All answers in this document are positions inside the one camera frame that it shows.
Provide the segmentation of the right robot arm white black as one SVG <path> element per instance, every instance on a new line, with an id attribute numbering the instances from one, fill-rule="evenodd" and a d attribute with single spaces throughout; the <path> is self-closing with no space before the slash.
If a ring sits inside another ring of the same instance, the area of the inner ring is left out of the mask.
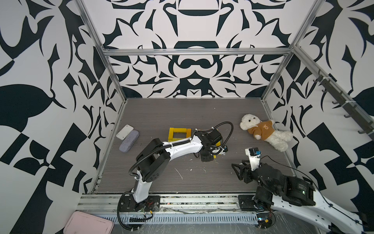
<path id="1" fill-rule="evenodd" d="M 253 169 L 248 160 L 232 164 L 240 181 L 257 183 L 255 195 L 239 199 L 245 211 L 280 211 L 308 222 L 327 234 L 364 234 L 365 222 L 326 199 L 311 183 L 292 176 L 266 163 L 258 163 Z"/>

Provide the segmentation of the amber orange block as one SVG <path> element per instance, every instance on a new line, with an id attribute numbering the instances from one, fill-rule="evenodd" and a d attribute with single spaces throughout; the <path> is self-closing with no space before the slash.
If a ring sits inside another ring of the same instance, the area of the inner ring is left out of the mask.
<path id="1" fill-rule="evenodd" d="M 187 131 L 186 131 L 186 137 L 187 138 L 191 137 L 191 129 L 187 129 Z"/>

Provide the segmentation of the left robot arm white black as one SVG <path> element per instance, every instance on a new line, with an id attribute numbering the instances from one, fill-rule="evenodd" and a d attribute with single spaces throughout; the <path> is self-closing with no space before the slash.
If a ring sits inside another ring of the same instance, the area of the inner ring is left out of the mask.
<path id="1" fill-rule="evenodd" d="M 134 187 L 124 192 L 117 205 L 116 215 L 119 225 L 127 231 L 137 231 L 142 227 L 142 223 L 153 218 L 150 216 L 143 218 L 129 218 L 129 223 L 125 224 L 120 213 L 126 202 L 130 203 L 130 211 L 139 211 L 146 205 L 149 191 L 154 180 L 156 180 L 166 169 L 170 161 L 179 157 L 194 154 L 202 162 L 210 162 L 217 155 L 228 151 L 227 142 L 231 137 L 234 126 L 229 121 L 224 121 L 207 130 L 195 130 L 190 137 L 173 141 L 162 142 L 160 139 L 153 139 L 144 150 L 137 156 L 136 162 L 128 171 L 128 174 L 135 179 Z"/>

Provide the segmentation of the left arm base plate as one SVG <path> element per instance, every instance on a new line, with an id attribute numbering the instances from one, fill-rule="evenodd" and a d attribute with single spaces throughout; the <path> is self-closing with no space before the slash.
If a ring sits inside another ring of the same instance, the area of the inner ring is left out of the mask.
<path id="1" fill-rule="evenodd" d="M 125 195 L 119 200 L 119 212 L 158 211 L 160 207 L 160 196 L 149 196 L 142 202 L 136 202 L 133 195 Z"/>

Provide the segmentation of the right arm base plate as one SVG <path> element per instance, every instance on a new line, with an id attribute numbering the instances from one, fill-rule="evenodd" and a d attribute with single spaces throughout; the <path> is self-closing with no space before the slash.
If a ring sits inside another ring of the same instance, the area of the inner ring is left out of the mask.
<path id="1" fill-rule="evenodd" d="M 255 203 L 254 195 L 238 195 L 239 207 L 242 211 L 263 212 L 264 209 Z"/>

